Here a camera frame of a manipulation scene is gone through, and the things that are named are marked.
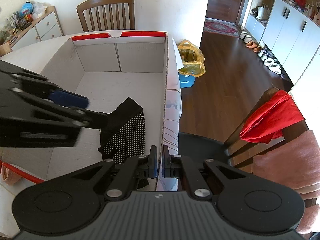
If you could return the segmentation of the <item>yellow bag trash bin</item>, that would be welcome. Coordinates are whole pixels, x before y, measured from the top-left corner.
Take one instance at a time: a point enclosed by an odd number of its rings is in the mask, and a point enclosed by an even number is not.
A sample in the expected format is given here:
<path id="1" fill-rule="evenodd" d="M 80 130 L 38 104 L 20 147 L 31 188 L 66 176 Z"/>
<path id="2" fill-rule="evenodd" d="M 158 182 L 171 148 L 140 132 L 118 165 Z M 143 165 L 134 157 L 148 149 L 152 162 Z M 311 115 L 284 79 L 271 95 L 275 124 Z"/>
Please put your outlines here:
<path id="1" fill-rule="evenodd" d="M 202 51 L 188 40 L 183 40 L 177 45 L 183 67 L 178 70 L 181 88 L 190 88 L 196 78 L 206 73 L 204 55 Z"/>

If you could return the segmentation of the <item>white wooden sideboard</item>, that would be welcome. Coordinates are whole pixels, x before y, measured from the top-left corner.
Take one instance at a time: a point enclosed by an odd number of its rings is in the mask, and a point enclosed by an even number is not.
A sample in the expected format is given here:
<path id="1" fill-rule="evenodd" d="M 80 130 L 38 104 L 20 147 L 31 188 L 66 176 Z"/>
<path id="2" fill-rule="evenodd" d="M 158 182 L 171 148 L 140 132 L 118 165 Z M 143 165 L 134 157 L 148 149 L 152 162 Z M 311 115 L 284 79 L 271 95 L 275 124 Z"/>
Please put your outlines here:
<path id="1" fill-rule="evenodd" d="M 54 6 L 49 6 L 41 17 L 33 20 L 31 25 L 14 36 L 10 47 L 12 51 L 63 36 L 60 21 Z"/>

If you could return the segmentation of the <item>wooden chair behind table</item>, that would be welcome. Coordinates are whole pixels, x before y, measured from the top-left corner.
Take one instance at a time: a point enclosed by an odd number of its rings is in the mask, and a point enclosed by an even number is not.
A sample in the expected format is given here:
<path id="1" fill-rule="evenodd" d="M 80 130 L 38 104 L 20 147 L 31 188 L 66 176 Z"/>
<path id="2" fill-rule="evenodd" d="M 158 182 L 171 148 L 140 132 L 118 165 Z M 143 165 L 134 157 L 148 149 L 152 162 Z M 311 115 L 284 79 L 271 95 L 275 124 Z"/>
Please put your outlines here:
<path id="1" fill-rule="evenodd" d="M 136 28 L 135 0 L 87 0 L 76 11 L 84 32 Z"/>

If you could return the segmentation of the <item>pink towel on chair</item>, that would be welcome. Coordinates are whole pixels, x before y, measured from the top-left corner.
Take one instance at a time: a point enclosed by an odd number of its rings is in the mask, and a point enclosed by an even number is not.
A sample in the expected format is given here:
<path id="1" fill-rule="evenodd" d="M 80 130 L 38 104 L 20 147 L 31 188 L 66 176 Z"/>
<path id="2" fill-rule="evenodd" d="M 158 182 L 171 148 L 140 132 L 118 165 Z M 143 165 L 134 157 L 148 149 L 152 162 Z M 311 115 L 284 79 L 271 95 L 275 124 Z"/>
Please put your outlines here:
<path id="1" fill-rule="evenodd" d="M 313 131 L 253 157 L 253 174 L 295 190 L 303 200 L 319 198 L 319 145 Z"/>

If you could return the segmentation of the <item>white wall cabinet unit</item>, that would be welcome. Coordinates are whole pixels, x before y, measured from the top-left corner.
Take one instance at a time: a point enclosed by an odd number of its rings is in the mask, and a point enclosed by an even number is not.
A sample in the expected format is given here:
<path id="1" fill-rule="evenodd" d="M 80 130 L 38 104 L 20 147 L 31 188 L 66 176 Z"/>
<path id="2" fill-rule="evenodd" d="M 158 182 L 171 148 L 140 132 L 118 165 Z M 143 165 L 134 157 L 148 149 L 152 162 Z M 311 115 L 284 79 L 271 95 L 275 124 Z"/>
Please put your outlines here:
<path id="1" fill-rule="evenodd" d="M 296 83 L 319 49 L 319 0 L 252 0 L 245 29 Z"/>

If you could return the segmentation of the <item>row of shoes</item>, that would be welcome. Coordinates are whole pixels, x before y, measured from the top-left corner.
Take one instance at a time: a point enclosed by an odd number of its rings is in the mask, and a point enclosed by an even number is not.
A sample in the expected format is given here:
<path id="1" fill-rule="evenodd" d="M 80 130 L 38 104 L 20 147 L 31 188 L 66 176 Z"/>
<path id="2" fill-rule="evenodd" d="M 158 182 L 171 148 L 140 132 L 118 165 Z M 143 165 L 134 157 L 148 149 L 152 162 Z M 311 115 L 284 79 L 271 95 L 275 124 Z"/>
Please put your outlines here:
<path id="1" fill-rule="evenodd" d="M 267 46 L 260 46 L 246 31 L 242 31 L 239 38 L 244 42 L 247 48 L 252 49 L 256 53 L 259 59 L 263 62 L 263 65 L 267 67 L 269 71 L 279 75 L 282 79 L 285 79 L 286 76 L 283 74 L 280 62 Z"/>

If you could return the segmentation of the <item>black dotted glove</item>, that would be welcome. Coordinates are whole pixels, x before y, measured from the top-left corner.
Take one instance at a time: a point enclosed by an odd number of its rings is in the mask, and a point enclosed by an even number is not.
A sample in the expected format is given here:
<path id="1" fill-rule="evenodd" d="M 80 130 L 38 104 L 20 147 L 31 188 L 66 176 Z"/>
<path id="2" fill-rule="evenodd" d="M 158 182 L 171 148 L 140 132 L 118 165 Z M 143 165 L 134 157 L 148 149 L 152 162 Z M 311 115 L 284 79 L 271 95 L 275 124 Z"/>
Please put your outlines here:
<path id="1" fill-rule="evenodd" d="M 98 151 L 103 159 L 113 159 L 117 165 L 128 158 L 145 154 L 146 127 L 143 107 L 132 98 L 123 101 L 100 130 Z"/>

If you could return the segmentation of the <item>red patterned doormat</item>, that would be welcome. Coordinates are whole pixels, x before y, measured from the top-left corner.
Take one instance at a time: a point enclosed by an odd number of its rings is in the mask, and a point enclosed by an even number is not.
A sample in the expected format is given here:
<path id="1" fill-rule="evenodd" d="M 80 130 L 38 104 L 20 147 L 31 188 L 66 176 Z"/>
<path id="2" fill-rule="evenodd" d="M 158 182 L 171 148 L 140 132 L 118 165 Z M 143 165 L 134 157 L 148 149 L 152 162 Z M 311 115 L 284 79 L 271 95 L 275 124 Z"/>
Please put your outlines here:
<path id="1" fill-rule="evenodd" d="M 239 38 L 239 28 L 235 23 L 205 18 L 203 31 Z"/>

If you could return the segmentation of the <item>red cardboard shoe box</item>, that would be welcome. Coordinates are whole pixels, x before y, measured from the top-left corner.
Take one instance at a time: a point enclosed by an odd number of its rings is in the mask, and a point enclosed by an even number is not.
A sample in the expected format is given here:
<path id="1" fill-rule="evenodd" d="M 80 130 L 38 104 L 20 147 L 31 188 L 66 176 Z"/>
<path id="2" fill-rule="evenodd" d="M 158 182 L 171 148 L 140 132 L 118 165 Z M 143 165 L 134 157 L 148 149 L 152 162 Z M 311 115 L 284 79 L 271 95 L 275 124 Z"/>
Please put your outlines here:
<path id="1" fill-rule="evenodd" d="M 168 33 L 136 30 L 61 36 L 10 52 L 2 60 L 87 97 L 92 111 L 111 113 L 132 98 L 143 108 L 145 149 L 167 145 L 170 154 L 177 153 L 182 61 Z M 99 131 L 86 128 L 74 147 L 1 148 L 1 161 L 34 183 L 99 162 L 99 145 Z"/>

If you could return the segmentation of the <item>wooden chair beside table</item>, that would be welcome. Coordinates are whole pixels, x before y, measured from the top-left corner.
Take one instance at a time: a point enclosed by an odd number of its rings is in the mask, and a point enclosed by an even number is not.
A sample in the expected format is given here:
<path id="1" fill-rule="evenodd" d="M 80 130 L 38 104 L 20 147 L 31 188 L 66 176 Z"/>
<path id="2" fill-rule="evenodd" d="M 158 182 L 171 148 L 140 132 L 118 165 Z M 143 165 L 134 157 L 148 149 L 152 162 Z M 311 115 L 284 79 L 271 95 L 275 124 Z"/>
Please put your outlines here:
<path id="1" fill-rule="evenodd" d="M 319 145 L 291 95 L 271 87 L 225 142 L 179 133 L 178 153 L 196 163 L 205 158 L 244 169 L 319 198 Z"/>

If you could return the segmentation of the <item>cardboard box on sideboard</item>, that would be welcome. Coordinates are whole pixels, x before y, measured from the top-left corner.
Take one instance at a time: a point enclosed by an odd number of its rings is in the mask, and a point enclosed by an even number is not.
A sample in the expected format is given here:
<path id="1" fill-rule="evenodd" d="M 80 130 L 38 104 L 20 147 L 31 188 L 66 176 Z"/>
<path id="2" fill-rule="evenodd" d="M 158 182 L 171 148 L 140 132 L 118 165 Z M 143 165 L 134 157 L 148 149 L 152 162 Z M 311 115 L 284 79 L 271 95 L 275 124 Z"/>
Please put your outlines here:
<path id="1" fill-rule="evenodd" d="M 0 45 L 0 57 L 12 52 L 12 48 L 8 43 Z"/>

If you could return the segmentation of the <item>red cloth on chair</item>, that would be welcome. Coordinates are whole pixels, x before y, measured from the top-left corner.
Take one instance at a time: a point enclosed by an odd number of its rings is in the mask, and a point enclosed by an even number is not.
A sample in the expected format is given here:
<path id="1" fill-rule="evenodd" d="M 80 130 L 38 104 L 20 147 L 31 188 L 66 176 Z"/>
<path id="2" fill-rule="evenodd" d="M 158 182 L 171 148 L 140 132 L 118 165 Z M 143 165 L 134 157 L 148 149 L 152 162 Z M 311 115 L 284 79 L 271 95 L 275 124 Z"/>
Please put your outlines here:
<path id="1" fill-rule="evenodd" d="M 246 142 L 268 144 L 282 137 L 283 129 L 303 120 L 291 95 L 280 90 L 249 116 L 239 136 Z"/>

